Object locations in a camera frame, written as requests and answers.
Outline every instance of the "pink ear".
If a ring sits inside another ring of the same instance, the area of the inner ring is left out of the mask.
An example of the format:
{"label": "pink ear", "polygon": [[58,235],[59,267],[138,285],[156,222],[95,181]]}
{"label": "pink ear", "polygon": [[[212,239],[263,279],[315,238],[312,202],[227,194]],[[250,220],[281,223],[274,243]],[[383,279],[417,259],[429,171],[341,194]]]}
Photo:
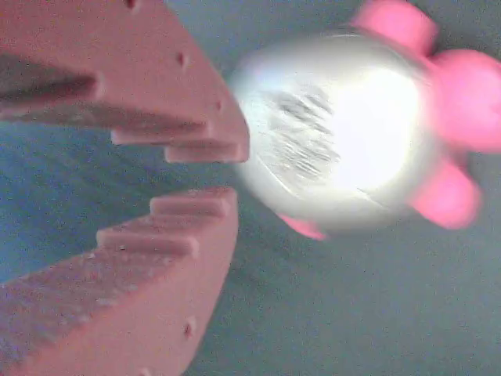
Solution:
{"label": "pink ear", "polygon": [[451,230],[467,227],[481,205],[475,182],[455,163],[444,160],[414,197],[412,206],[426,219]]}
{"label": "pink ear", "polygon": [[501,64],[472,50],[443,52],[434,63],[440,136],[469,150],[501,151]]}
{"label": "pink ear", "polygon": [[382,35],[420,55],[430,52],[438,32],[426,14],[403,0],[369,0],[352,25]]}
{"label": "pink ear", "polygon": [[317,227],[308,222],[303,222],[298,219],[292,219],[286,217],[285,215],[279,215],[279,217],[294,231],[297,231],[305,237],[310,237],[315,240],[325,240],[327,237],[321,233]]}

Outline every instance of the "blue-gray floor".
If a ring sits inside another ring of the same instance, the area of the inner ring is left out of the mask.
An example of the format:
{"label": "blue-gray floor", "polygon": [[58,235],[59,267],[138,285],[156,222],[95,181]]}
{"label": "blue-gray floor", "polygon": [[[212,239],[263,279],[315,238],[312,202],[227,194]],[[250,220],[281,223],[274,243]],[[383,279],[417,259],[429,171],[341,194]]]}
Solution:
{"label": "blue-gray floor", "polygon": [[[246,52],[334,27],[358,1],[176,0],[225,73]],[[498,56],[501,3],[417,2],[442,46]],[[105,132],[0,125],[0,280],[95,245],[155,195],[235,183],[224,166],[175,166]],[[413,219],[379,233],[304,239],[240,195],[240,239],[188,375],[497,375],[501,372],[501,157],[475,156],[478,222],[449,232]]]}

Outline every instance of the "small hole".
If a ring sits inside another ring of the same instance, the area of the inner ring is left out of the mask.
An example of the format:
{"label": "small hole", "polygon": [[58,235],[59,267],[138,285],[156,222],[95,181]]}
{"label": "small hole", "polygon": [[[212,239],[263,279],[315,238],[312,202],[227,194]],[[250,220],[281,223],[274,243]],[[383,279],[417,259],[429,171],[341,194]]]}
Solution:
{"label": "small hole", "polygon": [[186,321],[185,331],[184,331],[185,338],[190,339],[192,336],[195,335],[195,332],[196,332],[196,318],[192,316]]}
{"label": "small hole", "polygon": [[139,0],[125,0],[125,6],[129,9],[135,9],[139,5]]}
{"label": "small hole", "polygon": [[175,57],[175,59],[182,69],[186,69],[186,67],[188,66],[188,63],[189,63],[189,57],[186,54],[184,54],[183,52],[180,52]]}
{"label": "small hole", "polygon": [[148,368],[139,371],[139,376],[153,376]]}
{"label": "small hole", "polygon": [[218,110],[219,112],[221,112],[222,108],[223,108],[222,101],[219,100],[218,102],[216,102],[216,110]]}

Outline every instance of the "pink plastic part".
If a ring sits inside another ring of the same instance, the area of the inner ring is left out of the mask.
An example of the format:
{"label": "pink plastic part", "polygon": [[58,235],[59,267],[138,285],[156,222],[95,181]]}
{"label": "pink plastic part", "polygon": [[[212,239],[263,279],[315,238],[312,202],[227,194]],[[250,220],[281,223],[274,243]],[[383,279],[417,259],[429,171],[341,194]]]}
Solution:
{"label": "pink plastic part", "polygon": [[442,91],[438,134],[453,146],[501,151],[501,64],[484,53],[452,50],[433,59]]}
{"label": "pink plastic part", "polygon": [[[0,2],[0,119],[108,128],[176,162],[248,158],[243,115],[161,0]],[[1,376],[178,376],[236,243],[236,193],[150,202],[98,248],[0,288]]]}
{"label": "pink plastic part", "polygon": [[424,218],[457,230],[475,219],[481,206],[481,191],[462,168],[444,160],[414,197],[412,205]]}
{"label": "pink plastic part", "polygon": [[430,52],[438,33],[426,14],[402,0],[365,2],[352,24],[422,55]]}
{"label": "pink plastic part", "polygon": [[173,162],[248,158],[236,101],[161,0],[0,2],[0,14],[0,119],[110,128],[116,144],[169,146]]}
{"label": "pink plastic part", "polygon": [[305,237],[310,237],[315,240],[325,240],[327,238],[326,235],[324,235],[320,230],[317,228],[316,225],[301,221],[298,219],[292,219],[289,217],[286,217],[285,215],[279,215],[279,217],[293,230],[297,231],[301,235]]}
{"label": "pink plastic part", "polygon": [[236,193],[151,204],[99,231],[97,249],[1,286],[2,376],[182,374],[229,269]]}

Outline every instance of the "shiny metallic sphere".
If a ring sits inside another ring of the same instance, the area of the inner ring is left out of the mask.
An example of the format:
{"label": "shiny metallic sphere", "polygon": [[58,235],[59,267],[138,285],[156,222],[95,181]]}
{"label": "shiny metallic sphere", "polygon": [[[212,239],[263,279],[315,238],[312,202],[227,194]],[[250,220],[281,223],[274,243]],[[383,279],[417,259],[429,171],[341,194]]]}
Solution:
{"label": "shiny metallic sphere", "polygon": [[264,49],[230,85],[250,129],[237,171],[281,215],[323,229],[391,222],[437,163],[426,68],[373,36]]}

